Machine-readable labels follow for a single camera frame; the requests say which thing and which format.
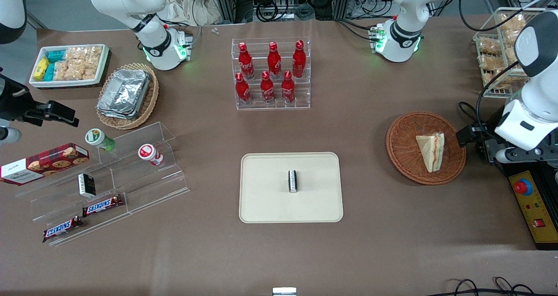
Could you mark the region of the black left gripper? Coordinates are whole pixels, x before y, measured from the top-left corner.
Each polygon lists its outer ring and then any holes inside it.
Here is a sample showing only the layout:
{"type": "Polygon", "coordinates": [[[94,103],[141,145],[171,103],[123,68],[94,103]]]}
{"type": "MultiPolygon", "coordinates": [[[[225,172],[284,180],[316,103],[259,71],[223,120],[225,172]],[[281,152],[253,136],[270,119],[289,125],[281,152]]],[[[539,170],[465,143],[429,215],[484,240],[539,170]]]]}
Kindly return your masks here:
{"type": "Polygon", "coordinates": [[[466,147],[471,143],[480,143],[488,140],[497,141],[495,133],[496,124],[483,122],[482,124],[475,122],[472,127],[463,127],[456,132],[456,138],[460,147],[466,147]]]}

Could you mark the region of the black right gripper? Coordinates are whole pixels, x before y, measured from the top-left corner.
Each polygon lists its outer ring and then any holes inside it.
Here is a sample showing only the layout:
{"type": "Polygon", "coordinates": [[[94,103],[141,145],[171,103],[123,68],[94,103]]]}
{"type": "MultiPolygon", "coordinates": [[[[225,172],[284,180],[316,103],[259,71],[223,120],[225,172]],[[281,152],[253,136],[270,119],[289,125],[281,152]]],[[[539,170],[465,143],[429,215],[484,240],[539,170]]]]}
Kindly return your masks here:
{"type": "Polygon", "coordinates": [[[0,77],[0,117],[8,121],[26,122],[42,127],[44,121],[61,122],[72,127],[78,127],[80,120],[75,118],[75,111],[57,101],[41,103],[32,97],[29,89],[24,84],[18,83],[8,77],[0,77]],[[38,107],[44,115],[33,112],[38,107]],[[68,121],[62,118],[74,118],[68,121]]]}

